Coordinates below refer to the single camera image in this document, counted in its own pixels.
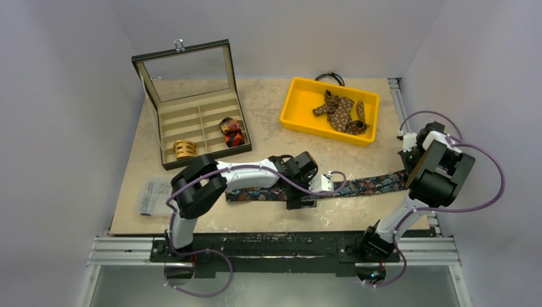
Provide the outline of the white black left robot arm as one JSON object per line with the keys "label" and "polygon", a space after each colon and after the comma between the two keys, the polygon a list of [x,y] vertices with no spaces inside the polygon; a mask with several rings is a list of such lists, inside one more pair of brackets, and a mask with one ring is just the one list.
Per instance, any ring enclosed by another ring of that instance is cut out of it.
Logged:
{"label": "white black left robot arm", "polygon": [[258,162],[216,161],[210,154],[198,157],[171,180],[172,193],[166,201],[172,215],[166,254],[181,262],[190,255],[197,219],[206,214],[225,193],[260,188],[264,199],[285,199],[288,210],[313,207],[307,196],[330,192],[333,184],[318,173],[318,165],[308,152],[296,157],[270,156]]}

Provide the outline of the navy floral tie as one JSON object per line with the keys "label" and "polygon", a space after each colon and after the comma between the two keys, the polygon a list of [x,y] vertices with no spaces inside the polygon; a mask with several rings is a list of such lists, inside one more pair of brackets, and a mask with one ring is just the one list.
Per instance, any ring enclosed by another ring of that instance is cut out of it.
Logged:
{"label": "navy floral tie", "polygon": [[[306,198],[310,200],[319,200],[323,198],[369,196],[404,191],[407,188],[407,180],[408,174],[406,174],[405,170],[400,170],[376,177],[351,179],[346,182],[346,185],[338,193],[330,196],[308,194]],[[250,187],[226,192],[225,197],[228,202],[286,201],[286,192],[280,187]]]}

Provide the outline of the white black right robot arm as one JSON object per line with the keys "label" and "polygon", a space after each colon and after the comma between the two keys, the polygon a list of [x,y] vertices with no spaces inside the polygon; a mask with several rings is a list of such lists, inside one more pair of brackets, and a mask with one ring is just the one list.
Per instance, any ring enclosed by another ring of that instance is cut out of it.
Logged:
{"label": "white black right robot arm", "polygon": [[433,209],[448,207],[457,198],[475,157],[456,147],[439,122],[426,124],[418,133],[402,134],[399,156],[408,176],[408,194],[395,210],[366,229],[355,243],[366,260],[388,258],[404,233]]}

